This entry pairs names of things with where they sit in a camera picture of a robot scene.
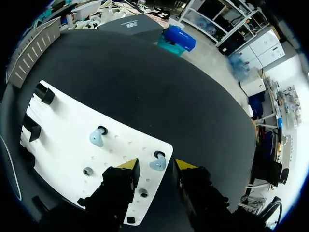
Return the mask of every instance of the white pegboard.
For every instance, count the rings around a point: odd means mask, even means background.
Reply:
[[[154,152],[159,150],[165,153],[167,166],[172,146],[83,105],[45,81],[41,84],[50,88],[55,98],[47,105],[33,94],[30,101],[27,114],[41,126],[40,137],[30,143],[30,132],[24,126],[21,134],[22,145],[35,156],[34,169],[57,192],[79,206],[78,199],[91,196],[108,167],[138,158],[140,179],[126,217],[134,217],[136,223],[132,225],[139,225],[165,173],[151,169],[149,163],[156,159]],[[108,134],[102,136],[104,147],[89,141],[98,126],[108,129]],[[85,167],[91,167],[94,174],[84,175]],[[143,188],[148,191],[147,198],[139,195]]]

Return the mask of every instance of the concrete floor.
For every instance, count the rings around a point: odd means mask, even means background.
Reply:
[[[182,58],[222,85],[248,113],[247,96],[233,77],[226,57],[219,52],[211,39],[192,26],[185,24],[183,31],[196,39],[196,46],[191,52],[185,51]]]

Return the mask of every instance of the gray box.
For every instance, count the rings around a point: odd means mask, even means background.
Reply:
[[[120,18],[103,24],[98,29],[133,35],[151,43],[158,42],[163,31],[160,24],[143,14]]]

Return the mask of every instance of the black table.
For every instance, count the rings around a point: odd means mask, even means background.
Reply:
[[[18,152],[23,117],[41,80],[172,144],[172,158],[206,167],[214,186],[230,199],[229,209],[236,209],[253,163],[255,130],[234,98],[194,65],[147,41],[99,30],[74,30],[62,33],[46,50],[21,89],[8,85],[1,105],[0,132],[14,163],[22,203],[36,220],[40,213],[31,201],[34,196],[48,207],[59,201],[27,173]],[[0,146],[16,190],[2,141]],[[124,226],[123,231],[191,230],[171,173],[172,162],[142,224]]]

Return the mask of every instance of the blue box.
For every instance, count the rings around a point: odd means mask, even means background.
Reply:
[[[191,51],[195,48],[196,41],[193,37],[183,32],[181,28],[177,26],[169,27],[165,32],[164,36],[170,40],[183,47],[187,51]]]

